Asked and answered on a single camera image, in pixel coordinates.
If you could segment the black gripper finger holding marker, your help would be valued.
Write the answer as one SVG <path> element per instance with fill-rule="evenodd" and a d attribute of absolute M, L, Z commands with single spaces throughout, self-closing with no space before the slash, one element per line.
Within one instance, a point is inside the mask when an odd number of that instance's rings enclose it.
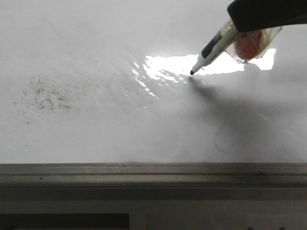
<path fill-rule="evenodd" d="M 227 12 L 239 32 L 307 23 L 306 0 L 235 0 Z"/>

